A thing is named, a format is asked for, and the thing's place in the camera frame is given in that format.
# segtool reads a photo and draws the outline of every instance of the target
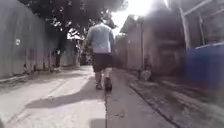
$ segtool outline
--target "t-shirt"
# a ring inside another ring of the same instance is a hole
[[[112,29],[105,24],[91,27],[87,41],[91,42],[93,53],[111,53],[111,45],[115,43]]]

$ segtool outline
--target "man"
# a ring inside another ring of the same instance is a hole
[[[104,73],[104,86],[106,91],[112,90],[110,72],[113,66],[112,53],[114,51],[114,35],[112,29],[102,23],[91,27],[86,42],[91,43],[93,49],[93,70],[95,72],[96,89],[101,90],[102,73]]]

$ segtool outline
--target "shorts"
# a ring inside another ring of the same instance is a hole
[[[112,68],[113,57],[109,53],[94,53],[93,54],[93,70],[94,72],[103,71],[106,68]]]

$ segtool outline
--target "sunlight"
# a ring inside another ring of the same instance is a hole
[[[137,16],[145,16],[150,12],[151,5],[155,0],[127,0],[128,7],[124,11],[118,11],[112,13],[112,20],[118,26],[114,30],[114,34],[118,34],[121,27],[123,26],[128,15],[133,14]]]

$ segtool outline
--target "man's foot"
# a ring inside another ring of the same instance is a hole
[[[110,78],[105,78],[104,85],[105,85],[105,91],[106,92],[111,92],[112,91],[112,83],[111,83]]]
[[[96,85],[96,90],[102,90],[102,89],[103,89],[103,87],[100,84]]]

